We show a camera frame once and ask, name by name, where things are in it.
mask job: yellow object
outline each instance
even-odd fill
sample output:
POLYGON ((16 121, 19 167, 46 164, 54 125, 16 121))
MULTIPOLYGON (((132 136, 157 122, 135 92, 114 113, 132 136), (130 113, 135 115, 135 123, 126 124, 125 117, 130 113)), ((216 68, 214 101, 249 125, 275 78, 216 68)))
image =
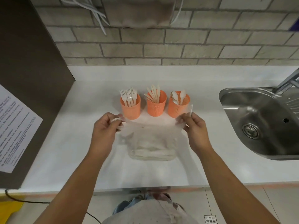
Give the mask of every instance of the yellow object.
POLYGON ((5 201, 0 202, 0 224, 5 224, 9 218, 9 216, 20 210, 23 206, 23 202, 17 201, 5 201))

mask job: brick wall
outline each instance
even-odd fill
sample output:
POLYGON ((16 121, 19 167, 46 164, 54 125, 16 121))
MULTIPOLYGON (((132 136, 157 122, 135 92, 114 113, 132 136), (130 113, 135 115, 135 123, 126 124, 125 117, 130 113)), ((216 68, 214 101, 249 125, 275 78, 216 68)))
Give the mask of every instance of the brick wall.
POLYGON ((86 9, 31 1, 68 65, 299 65, 299 0, 185 0, 169 28, 107 36, 86 9))

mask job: faucet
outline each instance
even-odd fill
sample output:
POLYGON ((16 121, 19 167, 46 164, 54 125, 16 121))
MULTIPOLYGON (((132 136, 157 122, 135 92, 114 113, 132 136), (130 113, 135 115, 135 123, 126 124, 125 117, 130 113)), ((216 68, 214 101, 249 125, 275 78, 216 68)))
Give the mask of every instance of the faucet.
POLYGON ((292 74, 290 74, 289 77, 283 80, 282 83, 276 86, 272 92, 276 95, 282 95, 292 86, 299 88, 299 68, 297 68, 296 71, 294 71, 292 74))

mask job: clear plastic bag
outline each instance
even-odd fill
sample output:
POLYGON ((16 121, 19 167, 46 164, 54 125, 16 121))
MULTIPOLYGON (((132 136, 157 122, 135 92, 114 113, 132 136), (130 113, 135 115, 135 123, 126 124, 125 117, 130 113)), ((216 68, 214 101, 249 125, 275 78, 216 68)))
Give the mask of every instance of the clear plastic bag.
MULTIPOLYGON (((147 122, 155 122, 153 119, 150 120, 152 121, 147 119, 147 122)), ((120 134, 127 144, 131 158, 169 161, 176 158, 177 138, 184 126, 185 122, 177 122, 173 118, 170 121, 156 121, 156 124, 138 123, 126 119, 124 126, 120 128, 120 134)))

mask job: floor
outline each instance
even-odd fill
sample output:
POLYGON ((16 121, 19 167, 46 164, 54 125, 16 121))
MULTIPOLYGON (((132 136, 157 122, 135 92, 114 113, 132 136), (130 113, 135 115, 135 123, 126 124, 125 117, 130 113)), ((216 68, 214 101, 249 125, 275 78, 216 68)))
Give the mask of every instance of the floor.
MULTIPOLYGON (((250 189, 252 194, 282 223, 297 224, 299 220, 299 188, 257 188, 250 189)), ((88 212, 100 222, 112 214, 114 208, 123 200, 135 195, 93 196, 88 212)), ((216 215, 218 224, 226 224, 210 190, 196 192, 170 193, 172 200, 181 204, 200 224, 204 224, 204 215, 216 215)), ((27 198, 27 200, 50 201, 51 199, 27 198)), ((47 204, 24 204, 20 211, 9 218, 7 224, 32 224, 47 204)), ((96 224, 95 219, 85 216, 83 224, 96 224)))

